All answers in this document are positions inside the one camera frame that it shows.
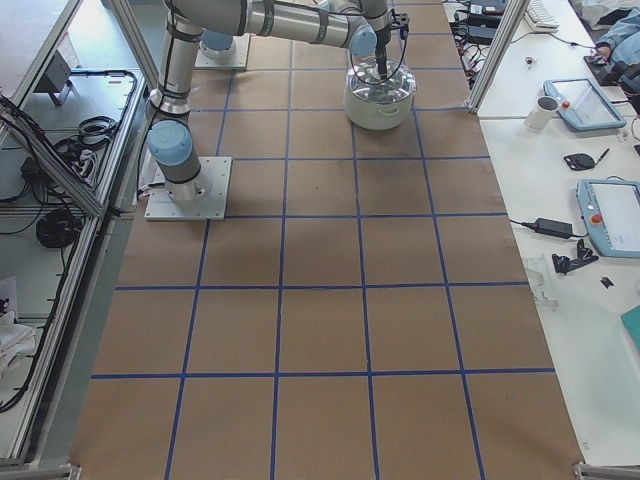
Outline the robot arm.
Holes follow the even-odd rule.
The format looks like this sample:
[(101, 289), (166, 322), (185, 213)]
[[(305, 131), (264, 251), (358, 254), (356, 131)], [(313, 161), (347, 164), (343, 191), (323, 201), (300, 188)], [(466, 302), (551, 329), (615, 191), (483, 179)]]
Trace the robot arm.
[(210, 68), (246, 66), (251, 35), (346, 49), (373, 56), (387, 78), (386, 46), (397, 29), (385, 1), (168, 1), (164, 51), (151, 92), (146, 146), (175, 205), (198, 204), (213, 177), (195, 151), (188, 127), (193, 70), (199, 58)]

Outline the person hand on mouse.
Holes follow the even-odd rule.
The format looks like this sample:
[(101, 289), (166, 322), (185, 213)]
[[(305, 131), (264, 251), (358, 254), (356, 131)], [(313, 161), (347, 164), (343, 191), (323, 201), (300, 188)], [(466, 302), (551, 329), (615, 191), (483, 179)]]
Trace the person hand on mouse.
[(611, 48), (608, 44), (598, 44), (593, 52), (593, 60), (598, 64), (606, 64), (611, 56)]

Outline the person blue sleeve forearm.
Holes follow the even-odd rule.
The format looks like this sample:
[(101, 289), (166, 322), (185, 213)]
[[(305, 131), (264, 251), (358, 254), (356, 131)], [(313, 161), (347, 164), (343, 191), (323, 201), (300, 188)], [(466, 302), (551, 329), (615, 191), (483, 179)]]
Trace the person blue sleeve forearm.
[(618, 20), (596, 43), (606, 43), (611, 48), (613, 62), (627, 64), (639, 62), (639, 9), (633, 8), (628, 15)]

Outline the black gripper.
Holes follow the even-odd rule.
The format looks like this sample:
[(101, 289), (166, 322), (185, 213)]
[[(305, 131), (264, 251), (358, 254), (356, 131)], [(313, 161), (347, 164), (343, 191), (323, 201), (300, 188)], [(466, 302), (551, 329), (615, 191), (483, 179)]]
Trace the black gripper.
[(391, 30), (408, 31), (409, 24), (410, 24), (410, 18), (407, 13), (403, 13), (403, 12), (398, 13), (395, 10), (392, 10), (390, 12)]
[(386, 46), (391, 40), (391, 14), (388, 9), (372, 14), (372, 28), (376, 34), (376, 68), (381, 80), (388, 78)]

